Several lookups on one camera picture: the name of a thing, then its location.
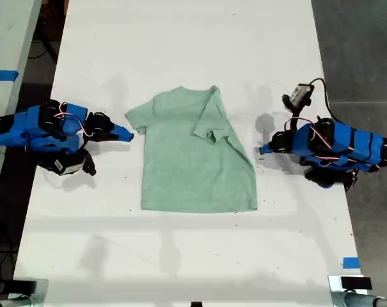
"white table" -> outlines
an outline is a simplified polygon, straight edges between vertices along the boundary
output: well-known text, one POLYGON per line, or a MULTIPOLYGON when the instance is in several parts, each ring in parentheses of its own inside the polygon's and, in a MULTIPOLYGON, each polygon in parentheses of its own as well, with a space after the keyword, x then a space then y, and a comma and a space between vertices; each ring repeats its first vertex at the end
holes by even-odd
MULTIPOLYGON (((142 211, 144 137, 89 145, 95 177, 37 168, 15 278, 48 279, 46 306, 332 306, 328 275, 356 256, 343 187, 253 154, 290 116, 281 95, 318 76, 309 0, 71 0, 52 97, 129 127, 159 92, 216 84, 259 209, 142 211)), ((328 115, 320 86, 302 115, 328 115)))
MULTIPOLYGON (((41 0, 0 0, 0 70, 20 73, 15 82, 0 82, 0 116, 14 113, 41 0)), ((5 147, 0 146, 0 172, 5 147)))

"gray floor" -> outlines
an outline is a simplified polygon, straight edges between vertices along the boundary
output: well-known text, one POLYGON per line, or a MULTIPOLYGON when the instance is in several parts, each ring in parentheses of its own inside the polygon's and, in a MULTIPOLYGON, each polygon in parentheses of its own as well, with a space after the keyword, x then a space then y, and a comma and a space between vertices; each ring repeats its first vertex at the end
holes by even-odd
MULTIPOLYGON (((387 0, 312 2, 333 112, 387 137, 387 0)), ((54 69, 48 55, 31 59, 24 82, 50 84, 54 69)), ((387 168, 362 173, 347 198, 361 270, 387 297, 387 168)))

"green t-shirt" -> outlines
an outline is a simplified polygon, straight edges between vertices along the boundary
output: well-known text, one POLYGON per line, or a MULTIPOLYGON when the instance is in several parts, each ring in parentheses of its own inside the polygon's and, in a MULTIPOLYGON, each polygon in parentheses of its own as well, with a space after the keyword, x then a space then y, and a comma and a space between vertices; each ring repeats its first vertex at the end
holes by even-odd
POLYGON ((194 91, 181 86, 126 117, 145 134, 142 209, 257 209, 254 168, 227 120, 217 87, 194 91))

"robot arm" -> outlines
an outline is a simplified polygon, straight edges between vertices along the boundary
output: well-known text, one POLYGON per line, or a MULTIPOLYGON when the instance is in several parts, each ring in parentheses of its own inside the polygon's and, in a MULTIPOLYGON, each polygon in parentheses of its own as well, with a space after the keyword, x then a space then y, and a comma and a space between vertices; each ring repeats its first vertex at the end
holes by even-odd
POLYGON ((88 141, 125 141, 134 135, 111 122, 103 113, 88 113, 81 106, 50 100, 43 106, 0 117, 0 145, 24 146, 38 165, 59 175, 83 169, 96 174, 91 155, 83 147, 88 141), (77 134, 83 131, 80 145, 77 134))
POLYGON ((296 154, 301 165, 311 166, 305 174, 308 180, 322 187, 340 182, 345 190, 355 183, 359 169, 374 172, 387 166, 387 139, 378 134, 353 129, 334 116, 336 121, 319 117, 315 123, 306 120, 309 123, 297 129, 297 120, 304 120, 298 115, 311 104, 313 90, 311 83, 299 84, 290 97, 283 96, 283 103, 292 111, 290 129, 275 133, 271 142, 259 149, 260 154, 296 154))

